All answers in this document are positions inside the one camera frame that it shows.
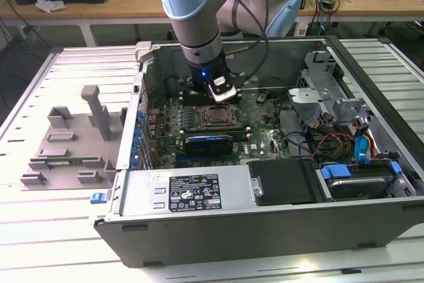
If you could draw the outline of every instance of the power supply label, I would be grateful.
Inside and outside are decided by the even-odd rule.
[[[218,174],[170,177],[171,212],[222,209]]]

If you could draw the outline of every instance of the table leg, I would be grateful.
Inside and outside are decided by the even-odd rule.
[[[24,32],[25,26],[10,26],[9,29],[11,32],[19,39],[19,41],[25,41],[27,35]]]
[[[139,25],[132,25],[134,27],[135,40],[136,42],[141,41],[141,32]]]
[[[89,23],[79,25],[82,35],[85,40],[86,46],[97,46],[97,43],[94,39],[93,31],[91,30],[91,26]]]
[[[306,31],[309,26],[309,19],[307,17],[299,17],[296,22],[294,36],[306,36]]]
[[[365,35],[366,36],[372,36],[374,29],[376,28],[376,25],[377,25],[377,22],[370,23],[370,27],[368,28],[368,31],[366,32]]]

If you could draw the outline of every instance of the robotic arm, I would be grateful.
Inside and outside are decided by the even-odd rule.
[[[242,1],[264,24],[265,1]],[[162,3],[191,68],[195,86],[209,93],[217,103],[235,96],[220,32],[228,35],[244,30],[260,34],[252,17],[236,0],[162,0]],[[285,35],[293,25],[301,0],[270,0],[269,5],[267,35]]]

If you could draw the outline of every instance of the metal bracket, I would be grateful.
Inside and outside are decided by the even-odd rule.
[[[338,99],[334,102],[333,111],[338,122],[350,122],[364,106],[363,99]]]

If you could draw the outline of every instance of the wooden workbench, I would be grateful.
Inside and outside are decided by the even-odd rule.
[[[79,25],[87,45],[95,45],[90,26],[98,24],[167,23],[160,0],[106,0],[102,4],[67,3],[66,9],[44,13],[34,5],[16,5],[19,14],[34,25]],[[299,12],[297,34],[310,22],[314,0]],[[22,25],[6,0],[0,0],[0,17],[9,25]],[[341,0],[332,21],[424,20],[424,2],[417,0]]]

